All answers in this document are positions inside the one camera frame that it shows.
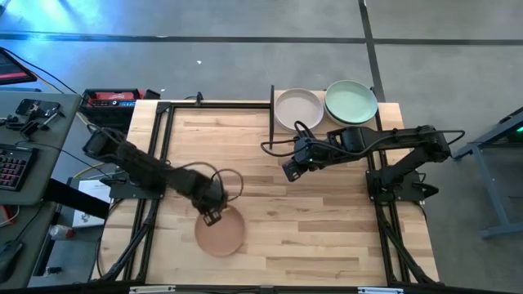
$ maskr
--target light green bowl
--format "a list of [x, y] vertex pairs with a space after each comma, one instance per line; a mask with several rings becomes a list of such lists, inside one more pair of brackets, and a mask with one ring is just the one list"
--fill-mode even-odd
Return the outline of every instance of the light green bowl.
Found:
[[366, 86], [354, 81], [338, 81], [325, 92], [325, 108], [338, 123], [360, 124], [378, 111], [378, 101]]

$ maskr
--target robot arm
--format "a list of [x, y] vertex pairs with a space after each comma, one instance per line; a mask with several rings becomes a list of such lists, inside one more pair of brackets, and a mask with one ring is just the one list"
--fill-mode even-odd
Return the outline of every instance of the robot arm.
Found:
[[443, 162], [450, 156], [443, 133], [432, 126], [390, 131], [346, 127], [328, 132], [326, 140], [317, 140], [306, 129], [298, 132], [294, 140], [294, 156], [283, 164], [289, 181], [297, 180], [307, 171], [360, 160], [374, 151], [414, 148], [396, 165], [382, 169], [383, 184], [390, 184], [424, 163]]
[[93, 132], [83, 152], [103, 163], [114, 163], [129, 174], [129, 180], [142, 189], [163, 194], [167, 186], [188, 198], [207, 225], [221, 219], [228, 195], [221, 183], [204, 174], [166, 163], [139, 150], [111, 129]]

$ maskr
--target beige bowl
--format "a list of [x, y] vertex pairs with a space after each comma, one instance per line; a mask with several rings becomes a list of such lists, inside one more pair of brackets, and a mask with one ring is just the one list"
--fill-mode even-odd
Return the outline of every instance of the beige bowl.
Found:
[[310, 129], [320, 124], [324, 106], [320, 98], [305, 89], [291, 89], [282, 93], [275, 102], [276, 121], [286, 130], [295, 131], [300, 121]]

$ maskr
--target plate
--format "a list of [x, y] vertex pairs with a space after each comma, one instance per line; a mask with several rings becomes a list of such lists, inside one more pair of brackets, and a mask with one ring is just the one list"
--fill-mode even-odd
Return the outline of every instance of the plate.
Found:
[[325, 92], [325, 108], [341, 125], [361, 124], [374, 117], [378, 101], [374, 93], [359, 82], [338, 81]]
[[294, 123], [300, 121], [312, 129], [324, 116], [320, 98], [305, 89], [291, 89], [283, 92], [275, 102], [276, 121], [288, 131], [295, 131]]

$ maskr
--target keyboard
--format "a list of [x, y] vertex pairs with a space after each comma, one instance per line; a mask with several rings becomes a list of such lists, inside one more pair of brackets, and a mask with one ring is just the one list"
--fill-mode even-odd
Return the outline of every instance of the keyboard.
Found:
[[0, 144], [0, 190], [20, 191], [38, 149]]

